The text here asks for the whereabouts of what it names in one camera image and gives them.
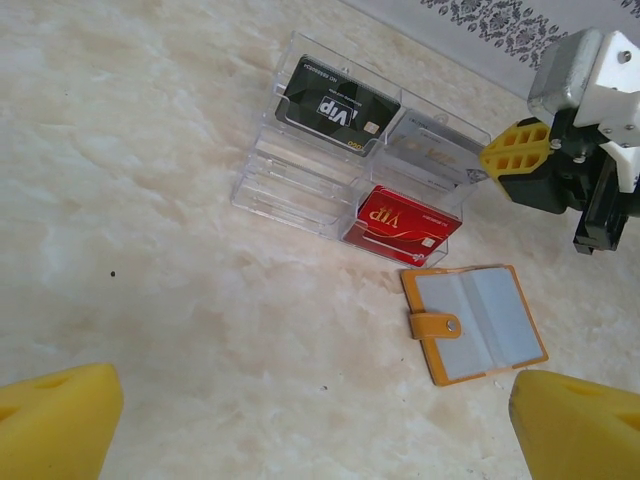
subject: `red vip card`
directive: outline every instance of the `red vip card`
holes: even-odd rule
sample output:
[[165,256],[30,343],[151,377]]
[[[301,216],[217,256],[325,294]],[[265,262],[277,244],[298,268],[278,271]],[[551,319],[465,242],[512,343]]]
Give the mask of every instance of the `red vip card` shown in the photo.
[[358,212],[344,240],[374,253],[421,267],[462,222],[382,185]]

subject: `card holder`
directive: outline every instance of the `card holder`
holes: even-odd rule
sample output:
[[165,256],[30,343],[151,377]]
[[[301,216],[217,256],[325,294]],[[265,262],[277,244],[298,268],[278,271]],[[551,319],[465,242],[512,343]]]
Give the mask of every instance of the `card holder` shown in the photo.
[[[346,75],[363,88],[379,92],[380,98],[393,99],[400,104],[398,112],[378,138],[369,140],[362,149],[358,147],[355,151],[345,148],[344,144],[336,144],[308,125],[296,124],[288,114],[290,99],[285,92],[301,59],[305,58],[313,58],[316,65],[322,64],[327,72]],[[366,228],[358,221],[358,210],[376,185],[461,219],[462,203],[472,189],[459,188],[429,169],[410,165],[389,150],[390,135],[409,110],[429,115],[443,126],[475,141],[483,144],[490,141],[482,130],[356,61],[294,32],[278,62],[265,108],[257,115],[256,140],[239,173],[232,203],[342,242],[354,225]],[[366,241],[357,247],[406,266],[417,265],[386,255],[379,251],[375,241]],[[445,242],[420,266],[431,267],[447,253],[448,242]]]
[[[512,266],[406,270],[402,280],[414,338],[436,385],[548,359]],[[434,319],[436,334],[416,334],[416,318]],[[443,322],[453,318],[459,335],[442,335]],[[429,325],[424,329],[429,332]]]

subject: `clear acrylic card holder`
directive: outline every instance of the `clear acrylic card holder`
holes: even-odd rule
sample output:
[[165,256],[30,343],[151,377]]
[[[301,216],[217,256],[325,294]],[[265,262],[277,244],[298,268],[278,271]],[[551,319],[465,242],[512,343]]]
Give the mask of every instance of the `clear acrylic card holder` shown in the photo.
[[[284,92],[304,55],[400,103],[400,110],[378,138],[362,149],[349,149],[295,125],[287,116],[289,99]],[[488,134],[464,120],[294,32],[278,63],[266,108],[259,118],[256,141],[233,190],[232,203],[317,235],[343,240],[358,222],[366,229],[366,224],[357,219],[358,210],[373,188],[383,185],[461,221],[462,204],[475,185],[452,184],[431,173],[428,165],[420,168],[394,155],[389,135],[409,109],[429,115],[483,145],[490,141]],[[286,122],[278,119],[278,112],[284,112]],[[359,247],[392,258],[379,246],[369,248],[365,243]],[[420,265],[407,265],[431,267],[447,253],[445,241]]]

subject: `card slot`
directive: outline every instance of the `card slot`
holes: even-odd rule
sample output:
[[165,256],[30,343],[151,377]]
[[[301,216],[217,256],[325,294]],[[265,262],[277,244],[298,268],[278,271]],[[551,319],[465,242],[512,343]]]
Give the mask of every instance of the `card slot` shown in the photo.
[[263,117],[265,125],[269,125],[283,134],[295,139],[310,143],[315,148],[327,151],[328,153],[341,157],[343,161],[365,164],[363,158],[377,151],[381,146],[386,145],[389,126],[380,133],[378,138],[368,140],[360,147],[352,147],[346,143],[339,142],[329,135],[325,135],[313,128],[304,125],[290,117],[289,105],[291,101],[284,96],[284,92],[279,92],[281,85],[278,84],[277,92],[271,96],[269,105]]
[[414,267],[432,265],[448,252],[459,219],[378,185],[359,202],[342,239]]
[[402,162],[385,152],[379,152],[374,159],[371,181],[462,219],[459,199],[461,190],[458,188],[463,186],[456,186],[436,175],[420,171],[418,167]]
[[322,199],[346,205],[351,205],[354,202],[355,192],[349,185],[309,171],[266,152],[256,151],[247,164],[247,171],[262,175],[272,181],[280,181],[283,185],[296,186],[298,189]]
[[406,90],[403,92],[402,105],[406,107],[407,110],[416,110],[428,117],[431,117],[443,127],[464,135],[472,142],[483,146],[491,143],[491,136],[484,130],[480,130],[466,120],[448,112],[442,107],[418,97],[412,92],[408,92]]
[[447,377],[457,380],[491,370],[494,365],[480,332],[466,290],[458,275],[428,275],[416,278],[426,312],[451,313],[462,325],[456,339],[436,339]]
[[508,268],[468,272],[491,324],[506,366],[543,358],[545,353],[535,333],[516,278]]
[[452,183],[488,178],[478,160],[482,145],[422,112],[407,110],[387,143],[394,157]]
[[297,32],[292,33],[291,43],[278,63],[276,72],[285,78],[291,77],[300,60],[305,57],[314,59],[337,74],[349,76],[355,83],[373,87],[379,93],[400,101],[400,86],[374,72],[370,67],[360,65]]
[[260,131],[255,148],[266,155],[279,157],[343,185],[352,185],[365,172],[362,165],[344,161],[343,158],[315,148],[304,140],[295,140],[268,125]]
[[336,238],[350,206],[328,201],[286,184],[273,185],[260,174],[245,174],[234,204],[305,230]]
[[491,359],[493,360],[493,368],[498,369],[510,367],[511,365],[506,361],[504,352],[500,346],[498,337],[496,336],[485,302],[474,281],[473,273],[474,272],[463,273],[459,278],[466,291],[480,334],[482,335],[482,338],[489,350],[489,354],[491,355]]

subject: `black floral pattern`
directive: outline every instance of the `black floral pattern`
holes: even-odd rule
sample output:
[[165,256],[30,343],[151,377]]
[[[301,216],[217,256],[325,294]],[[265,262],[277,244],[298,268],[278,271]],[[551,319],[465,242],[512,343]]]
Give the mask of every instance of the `black floral pattern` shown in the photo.
[[631,15],[640,18],[640,0],[613,0],[619,3],[622,8],[631,7]]
[[[636,8],[640,8],[640,0],[618,1],[635,1]],[[540,66],[540,56],[549,45],[568,35],[547,17],[534,15],[532,8],[523,9],[523,0],[420,0],[420,3],[437,8],[439,15],[448,16],[458,26],[466,25],[469,32],[477,31],[480,39],[533,69]]]

